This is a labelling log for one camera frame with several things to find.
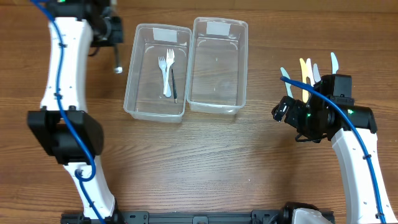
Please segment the silver metal fork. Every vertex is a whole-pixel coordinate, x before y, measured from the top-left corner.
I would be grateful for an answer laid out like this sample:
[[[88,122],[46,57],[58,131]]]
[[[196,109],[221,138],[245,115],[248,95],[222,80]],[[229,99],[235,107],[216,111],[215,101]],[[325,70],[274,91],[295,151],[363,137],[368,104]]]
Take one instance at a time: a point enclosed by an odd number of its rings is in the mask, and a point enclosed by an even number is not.
[[[120,73],[123,72],[123,67],[122,67],[121,62],[119,60],[115,60],[114,72],[116,74],[120,74]]]

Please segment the small white plastic fork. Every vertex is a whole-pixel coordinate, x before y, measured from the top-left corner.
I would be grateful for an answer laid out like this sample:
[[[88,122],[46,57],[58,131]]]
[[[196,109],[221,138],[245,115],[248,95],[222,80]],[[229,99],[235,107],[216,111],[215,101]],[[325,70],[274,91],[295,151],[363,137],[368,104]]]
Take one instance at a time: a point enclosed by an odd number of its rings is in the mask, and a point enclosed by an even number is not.
[[[166,84],[165,84],[165,81],[166,81],[166,67],[167,67],[167,64],[166,64],[165,58],[164,57],[159,57],[159,68],[162,71],[163,84],[164,84],[164,90],[163,90],[163,94],[164,95],[167,94],[167,87],[166,87]]]

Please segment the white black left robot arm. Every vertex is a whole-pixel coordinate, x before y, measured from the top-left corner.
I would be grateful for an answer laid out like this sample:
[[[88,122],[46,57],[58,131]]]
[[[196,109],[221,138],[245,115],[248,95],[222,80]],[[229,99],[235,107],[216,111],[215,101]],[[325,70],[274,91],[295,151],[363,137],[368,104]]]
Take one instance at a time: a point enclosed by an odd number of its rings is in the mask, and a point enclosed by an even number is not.
[[[104,132],[88,114],[86,66],[100,48],[123,42],[112,0],[48,0],[35,6],[49,21],[50,64],[44,96],[27,124],[44,151],[69,173],[83,204],[62,223],[124,223],[101,165]]]

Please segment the black handled fork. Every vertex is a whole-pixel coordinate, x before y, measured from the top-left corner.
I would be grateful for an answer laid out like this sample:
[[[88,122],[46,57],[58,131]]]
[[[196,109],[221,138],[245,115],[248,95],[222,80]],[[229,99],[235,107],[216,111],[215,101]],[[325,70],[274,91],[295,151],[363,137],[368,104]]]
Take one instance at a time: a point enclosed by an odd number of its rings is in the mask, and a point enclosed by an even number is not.
[[[172,85],[173,85],[174,103],[178,103],[177,86],[176,86],[176,83],[175,83],[174,70],[171,69],[171,72],[172,72]]]

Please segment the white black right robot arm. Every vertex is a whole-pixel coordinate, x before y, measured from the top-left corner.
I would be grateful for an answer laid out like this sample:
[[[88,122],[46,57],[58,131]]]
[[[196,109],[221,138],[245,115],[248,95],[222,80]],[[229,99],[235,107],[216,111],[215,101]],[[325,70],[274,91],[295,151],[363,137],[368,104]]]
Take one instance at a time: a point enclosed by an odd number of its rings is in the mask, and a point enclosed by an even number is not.
[[[297,130],[297,142],[331,142],[340,165],[348,223],[397,223],[377,154],[377,125],[369,107],[356,106],[349,75],[324,75],[314,85],[281,80],[310,93],[307,102],[284,96],[273,118]]]

